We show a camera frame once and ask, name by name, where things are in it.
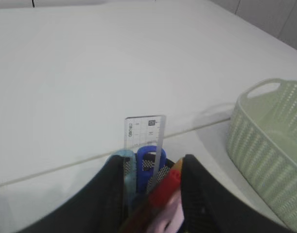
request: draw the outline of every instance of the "white table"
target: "white table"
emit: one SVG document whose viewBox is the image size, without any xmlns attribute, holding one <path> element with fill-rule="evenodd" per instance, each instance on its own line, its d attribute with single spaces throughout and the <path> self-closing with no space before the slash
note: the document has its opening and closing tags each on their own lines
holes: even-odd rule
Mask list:
<svg viewBox="0 0 297 233">
<path fill-rule="evenodd" d="M 229 121 L 182 133 L 164 140 L 168 158 L 177 161 L 194 154 L 234 195 L 281 223 L 240 174 L 226 152 Z M 0 233 L 10 233 L 48 214 L 78 192 L 102 167 L 106 157 L 0 187 Z"/>
<path fill-rule="evenodd" d="M 206 0 L 0 10 L 0 229 L 78 191 L 123 147 L 125 117 L 165 114 L 180 138 L 272 77 L 297 80 L 297 51 Z M 165 148 L 204 153 L 240 196 L 225 154 L 194 138 Z"/>
</svg>

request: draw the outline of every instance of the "blue plastic handle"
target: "blue plastic handle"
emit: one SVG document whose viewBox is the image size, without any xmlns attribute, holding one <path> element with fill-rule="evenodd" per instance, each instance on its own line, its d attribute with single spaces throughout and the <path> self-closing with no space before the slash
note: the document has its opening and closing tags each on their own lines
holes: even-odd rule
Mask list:
<svg viewBox="0 0 297 233">
<path fill-rule="evenodd" d="M 156 152 L 156 146 L 145 146 L 141 147 L 137 152 L 137 191 L 140 194 L 144 194 L 146 192 L 146 187 L 149 179 L 153 176 L 154 168 L 152 167 L 148 171 L 143 171 L 143 159 L 144 155 L 150 152 Z M 162 169 L 166 163 L 166 152 L 164 149 L 161 149 L 161 157 L 159 162 L 159 169 Z"/>
</svg>

